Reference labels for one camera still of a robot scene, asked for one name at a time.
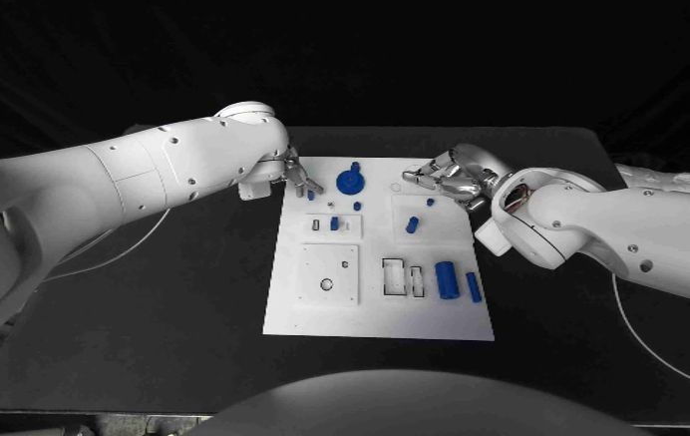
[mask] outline white board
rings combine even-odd
[[[360,164],[364,187],[358,194],[347,196],[338,192],[335,180],[351,162]],[[466,213],[449,198],[399,177],[404,169],[426,162],[301,157],[309,178],[325,192],[309,201],[307,196],[298,199],[294,189],[286,187],[263,334],[492,341],[485,306],[489,295],[481,288]],[[433,198],[430,207],[428,198]],[[358,212],[353,210],[354,202],[361,204]],[[415,233],[407,233],[412,216],[419,223]],[[338,230],[331,230],[331,217],[338,217]],[[312,230],[314,219],[319,221],[318,230]],[[317,245],[321,270],[305,271],[305,263],[314,260],[305,260],[304,247]],[[345,252],[353,247],[355,268],[350,266],[351,260],[348,268],[343,268]],[[383,295],[384,259],[402,259],[404,295]],[[453,264],[458,299],[439,298],[433,270],[439,261]],[[471,301],[468,272],[475,274],[481,303]],[[345,275],[354,274],[355,285],[351,279],[344,280]],[[324,279],[331,281],[324,283],[328,290],[319,288]],[[340,292],[338,282],[344,281]],[[415,296],[420,294],[419,282],[423,297]]]

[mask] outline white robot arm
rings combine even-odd
[[[239,185],[243,200],[308,179],[286,129],[259,102],[98,144],[0,160],[0,323],[65,255],[119,225]]]
[[[402,177],[469,212],[491,199],[491,218],[474,235],[497,256],[514,247],[554,269],[580,252],[621,278],[690,297],[690,195],[644,188],[608,192],[559,169],[514,173],[466,144]]]

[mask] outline black table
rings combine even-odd
[[[466,142],[515,169],[563,168],[625,188],[585,129],[289,130],[304,156],[432,158]],[[690,381],[638,346],[610,275],[579,254],[550,271],[475,246],[495,342],[262,335],[282,198],[279,186],[247,203],[230,189],[173,209],[121,260],[40,287],[1,349],[0,409],[207,414],[311,376],[416,368],[517,382],[635,423],[690,422]],[[157,218],[70,267],[116,254]],[[690,368],[688,301],[623,282],[621,294],[642,337]]]

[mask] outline blue cylinder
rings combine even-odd
[[[363,176],[358,172],[358,162],[351,162],[348,170],[345,170],[335,180],[335,186],[345,195],[355,195],[363,189]]]
[[[419,224],[419,218],[417,217],[412,217],[409,219],[409,223],[406,224],[406,229],[404,231],[407,233],[413,233],[416,231],[416,225]]]
[[[476,277],[474,276],[472,272],[466,274],[466,285],[469,286],[471,301],[474,303],[479,303],[481,291],[478,290]]]
[[[438,282],[438,294],[440,299],[459,298],[456,287],[455,267],[451,261],[440,261],[435,264],[435,280]]]

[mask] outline white cable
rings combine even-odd
[[[73,253],[67,254],[67,256],[65,256],[62,259],[60,259],[60,262],[57,264],[62,264],[65,263],[66,261],[69,261],[73,257],[79,256],[89,248],[92,248],[106,237],[108,235],[113,232],[112,229],[109,229],[103,234],[101,234],[101,236],[98,236],[96,239],[93,239],[93,241],[90,241],[89,244],[85,244]]]
[[[632,336],[635,337],[638,343],[642,345],[642,348],[648,351],[648,353],[658,359],[658,361],[667,366],[668,369],[672,369],[682,377],[690,379],[690,374],[682,372],[675,366],[672,366],[671,363],[668,363],[664,358],[654,352],[654,350],[646,346],[646,343],[642,341],[642,338],[636,334],[636,331],[632,329],[632,325],[629,324],[628,321],[628,316],[625,315],[625,310],[622,309],[622,303],[621,303],[621,296],[618,295],[618,280],[616,276],[613,273],[610,273],[612,277],[612,282],[613,282],[613,293],[615,293],[615,302],[618,303],[618,310],[621,311],[621,316],[622,320],[625,321],[625,325],[628,326],[629,332],[632,333]]]
[[[112,263],[116,259],[119,259],[122,256],[125,256],[125,254],[128,254],[131,251],[134,251],[134,249],[137,248],[137,246],[147,240],[147,238],[151,236],[151,233],[155,231],[155,228],[158,228],[160,224],[162,223],[162,220],[165,219],[165,216],[168,215],[170,213],[170,209],[165,210],[165,212],[162,213],[162,216],[161,216],[161,219],[158,220],[158,222],[155,223],[154,227],[151,228],[151,230],[148,231],[148,233],[144,235],[144,237],[137,241],[137,243],[134,244],[134,246],[129,247],[129,249],[126,251],[124,251],[122,253],[119,253],[113,258],[111,258],[108,261],[96,264],[95,266],[90,266],[88,268],[83,268],[83,269],[77,269],[76,271],[70,271],[69,273],[60,273],[60,274],[56,274],[54,276],[50,276],[47,277],[43,282],[46,281],[50,281],[53,279],[57,279],[57,278],[62,278],[65,276],[70,276],[72,274],[77,274],[77,273],[83,273],[85,271],[90,271],[92,269],[96,269],[96,268],[101,268],[102,266],[105,266],[106,264]]]

